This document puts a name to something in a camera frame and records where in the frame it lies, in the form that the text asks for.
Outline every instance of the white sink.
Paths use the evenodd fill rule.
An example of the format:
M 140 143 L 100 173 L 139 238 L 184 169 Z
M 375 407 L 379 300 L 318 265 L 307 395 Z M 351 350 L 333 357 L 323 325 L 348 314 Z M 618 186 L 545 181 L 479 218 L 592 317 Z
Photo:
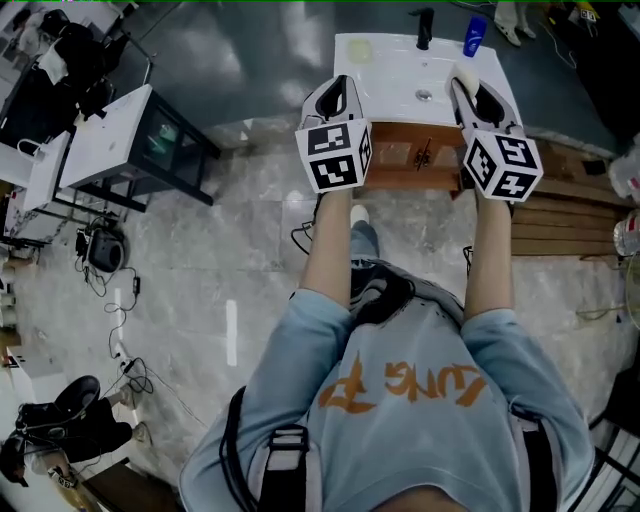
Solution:
M 364 116 L 370 121 L 395 121 L 457 126 L 445 84 L 456 61 L 474 70 L 514 108 L 522 124 L 511 87 L 496 51 L 481 46 L 475 57 L 463 55 L 463 43 L 434 38 L 426 51 L 416 48 L 416 36 L 337 34 L 334 75 L 351 76 Z M 360 52 L 349 51 L 357 47 Z M 418 99 L 418 91 L 428 101 Z

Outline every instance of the sneaker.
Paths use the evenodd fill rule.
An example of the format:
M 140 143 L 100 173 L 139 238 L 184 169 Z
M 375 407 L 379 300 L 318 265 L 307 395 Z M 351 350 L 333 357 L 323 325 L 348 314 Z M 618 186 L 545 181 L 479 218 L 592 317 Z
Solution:
M 498 25 L 497 23 L 496 23 L 496 27 L 500 32 L 502 32 L 504 37 L 507 38 L 507 41 L 509 41 L 513 46 L 520 48 L 522 43 L 520 42 L 520 39 L 518 38 L 518 34 L 516 34 L 516 31 L 514 29 L 507 28 L 502 25 Z
M 351 208 L 351 227 L 361 220 L 369 224 L 369 212 L 361 204 L 356 204 Z
M 535 39 L 536 33 L 531 30 L 529 27 L 516 27 L 516 30 L 524 33 L 529 39 Z
M 140 422 L 133 429 L 132 439 L 140 443 L 143 446 L 152 446 L 153 441 L 151 440 L 151 432 L 149 432 L 149 427 L 147 427 L 146 423 Z
M 134 411 L 136 408 L 136 403 L 133 394 L 133 388 L 129 384 L 125 384 L 120 388 L 120 393 L 122 393 L 122 400 L 120 400 L 120 403 L 130 411 Z

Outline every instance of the tiled floor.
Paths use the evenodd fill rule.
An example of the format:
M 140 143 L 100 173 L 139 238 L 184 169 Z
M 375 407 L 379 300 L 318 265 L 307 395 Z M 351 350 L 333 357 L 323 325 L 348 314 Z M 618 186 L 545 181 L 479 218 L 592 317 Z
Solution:
M 472 15 L 454 2 L 432 3 L 434 37 L 464 40 Z M 336 33 L 417 34 L 411 2 L 143 3 L 124 28 L 155 54 L 151 84 L 198 128 L 299 112 L 333 76 Z M 491 20 L 493 7 L 482 11 Z M 511 46 L 489 21 L 483 44 L 495 48 L 526 127 L 616 150 L 574 70 L 556 55 L 532 5 L 537 39 Z M 568 51 L 558 41 L 559 52 Z M 121 94 L 142 82 L 144 63 L 127 49 L 113 81 Z
M 296 287 L 304 255 L 289 231 L 310 218 L 315 199 L 293 145 L 240 149 L 210 162 L 206 189 L 217 196 L 211 208 L 166 192 L 153 197 L 146 214 L 129 214 L 129 264 L 142 291 L 123 331 L 130 355 L 144 358 L 210 424 L 252 372 Z M 358 200 L 369 208 L 384 258 L 463 296 L 462 247 L 475 224 L 470 193 L 454 202 L 439 191 L 365 192 Z M 116 319 L 103 308 L 116 288 L 130 304 L 131 273 L 120 272 L 107 296 L 96 297 L 74 270 L 74 229 L 63 230 L 37 267 L 19 271 L 20 331 L 25 343 L 63 362 L 69 380 L 94 374 L 106 389 L 117 376 L 107 348 Z M 574 311 L 618 303 L 621 276 L 602 262 L 519 258 L 514 278 L 521 321 L 593 417 L 633 356 L 637 332 L 614 315 L 585 323 Z M 237 366 L 227 362 L 231 301 L 238 312 Z M 204 428 L 155 378 L 154 384 L 139 408 L 154 448 L 130 443 L 123 452 L 175 484 Z

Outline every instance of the light blue sweatshirt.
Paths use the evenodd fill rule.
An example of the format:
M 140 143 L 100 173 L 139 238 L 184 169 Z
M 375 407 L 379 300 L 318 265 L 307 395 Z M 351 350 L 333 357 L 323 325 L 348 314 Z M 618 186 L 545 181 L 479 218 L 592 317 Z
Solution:
M 320 449 L 324 510 L 371 510 L 431 485 L 471 511 L 519 511 L 508 420 L 515 406 L 553 426 L 568 506 L 593 448 L 553 363 L 513 311 L 478 315 L 460 329 L 451 296 L 420 286 L 431 288 L 385 324 L 355 330 L 342 306 L 313 291 L 295 293 L 244 394 L 237 446 L 245 476 L 271 432 L 298 422 Z M 218 458 L 226 417 L 182 471 L 189 512 L 238 510 Z

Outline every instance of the blue bottle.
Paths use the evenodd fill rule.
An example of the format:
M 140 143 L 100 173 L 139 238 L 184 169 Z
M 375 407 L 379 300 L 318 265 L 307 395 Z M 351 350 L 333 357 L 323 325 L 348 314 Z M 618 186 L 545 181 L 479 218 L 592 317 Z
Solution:
M 467 35 L 464 38 L 464 50 L 462 50 L 462 53 L 467 57 L 473 57 L 478 51 L 478 47 L 480 46 L 480 43 L 482 43 L 482 38 L 486 31 L 487 20 L 477 16 L 472 16 L 469 28 L 467 29 Z

